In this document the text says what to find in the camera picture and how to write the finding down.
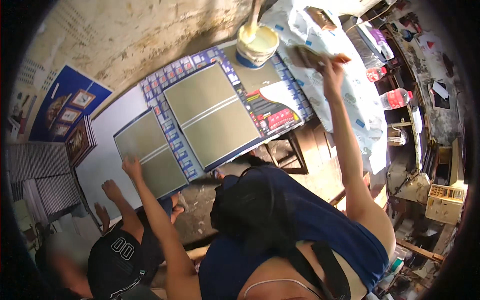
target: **hair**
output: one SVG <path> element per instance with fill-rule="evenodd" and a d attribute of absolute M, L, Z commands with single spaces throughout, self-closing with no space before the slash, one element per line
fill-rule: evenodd
<path fill-rule="evenodd" d="M 246 172 L 260 172 L 255 180 L 244 180 Z M 285 255 L 295 247 L 293 202 L 283 189 L 274 187 L 262 168 L 248 168 L 238 182 L 223 191 L 210 213 L 212 227 L 241 239 L 252 254 L 274 251 Z"/>
<path fill-rule="evenodd" d="M 61 274 L 53 265 L 52 255 L 47 251 L 47 245 L 45 243 L 36 251 L 35 263 L 46 286 L 55 294 L 56 300 L 80 300 L 82 298 L 64 286 Z"/>

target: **red bottle label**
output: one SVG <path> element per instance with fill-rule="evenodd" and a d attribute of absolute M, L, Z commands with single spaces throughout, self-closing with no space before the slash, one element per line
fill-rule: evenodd
<path fill-rule="evenodd" d="M 368 69 L 366 74 L 370 82 L 375 82 L 380 79 L 380 76 L 375 68 Z"/>
<path fill-rule="evenodd" d="M 387 97 L 388 103 L 390 104 L 392 109 L 405 106 L 405 103 L 403 102 L 403 97 L 398 89 L 387 92 Z"/>

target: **bare foot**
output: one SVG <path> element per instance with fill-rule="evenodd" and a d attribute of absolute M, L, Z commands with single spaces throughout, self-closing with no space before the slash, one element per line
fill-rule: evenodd
<path fill-rule="evenodd" d="M 172 224 L 175 223 L 175 221 L 177 220 L 177 217 L 179 216 L 179 214 L 183 213 L 185 211 L 185 208 L 181 207 L 181 206 L 174 206 L 173 209 L 172 209 L 172 215 L 170 216 L 170 222 L 172 222 Z"/>
<path fill-rule="evenodd" d="M 180 192 L 170 197 L 170 199 L 172 199 L 172 207 L 177 206 L 177 204 L 179 203 L 179 197 L 180 197 Z"/>
<path fill-rule="evenodd" d="M 215 178 L 216 180 L 220 181 L 223 183 L 223 178 L 225 177 L 225 174 L 223 174 L 222 171 L 220 171 L 219 168 L 213 169 L 210 171 L 211 177 Z"/>

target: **number 00 print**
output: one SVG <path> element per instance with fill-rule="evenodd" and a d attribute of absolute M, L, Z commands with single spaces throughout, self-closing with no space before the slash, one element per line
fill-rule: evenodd
<path fill-rule="evenodd" d="M 129 260 L 135 252 L 135 248 L 132 246 L 132 244 L 127 243 L 124 238 L 118 238 L 112 244 L 112 250 L 120 253 L 120 256 L 126 261 Z"/>

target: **navy blue top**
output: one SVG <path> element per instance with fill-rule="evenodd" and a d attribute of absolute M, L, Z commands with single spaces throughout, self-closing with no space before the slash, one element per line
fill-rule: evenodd
<path fill-rule="evenodd" d="M 248 171 L 241 180 L 269 176 L 274 188 L 282 188 L 287 199 L 295 201 L 298 240 L 327 241 L 359 275 L 369 293 L 388 265 L 388 254 L 380 241 L 360 223 L 348 219 L 284 171 L 264 168 L 262 173 Z M 228 189 L 237 179 L 237 176 L 225 176 L 223 189 Z M 236 299 L 255 269 L 271 257 L 267 254 L 249 255 L 241 242 L 220 235 L 212 242 L 200 264 L 198 276 L 202 299 Z"/>

